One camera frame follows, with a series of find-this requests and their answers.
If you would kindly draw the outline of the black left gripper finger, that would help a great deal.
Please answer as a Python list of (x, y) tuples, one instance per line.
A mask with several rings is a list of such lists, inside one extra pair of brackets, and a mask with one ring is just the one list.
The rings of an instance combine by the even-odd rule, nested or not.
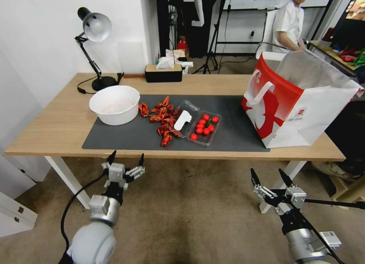
[(102, 175), (106, 175), (109, 176), (109, 169), (112, 166), (115, 156), (116, 156), (116, 152), (117, 150), (114, 150), (111, 155), (109, 155), (109, 157), (107, 158), (107, 160), (103, 163), (101, 163), (101, 166), (103, 168), (103, 173)]
[(142, 153), (140, 157), (140, 161), (138, 165), (132, 169), (129, 169), (125, 172), (125, 181), (126, 182), (133, 182), (137, 178), (141, 177), (145, 173), (144, 167), (144, 153)]

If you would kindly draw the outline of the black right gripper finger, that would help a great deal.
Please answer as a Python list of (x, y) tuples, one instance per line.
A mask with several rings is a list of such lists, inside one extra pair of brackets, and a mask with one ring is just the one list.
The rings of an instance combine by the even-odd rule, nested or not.
[(277, 197), (277, 194), (268, 189), (265, 186), (262, 186), (260, 180), (253, 168), (250, 169), (251, 172), (251, 182), (253, 185), (253, 192), (262, 200), (265, 199), (274, 199)]
[(278, 171), (284, 183), (279, 189), (298, 188), (298, 186), (293, 183), (292, 179), (281, 168), (279, 168)]

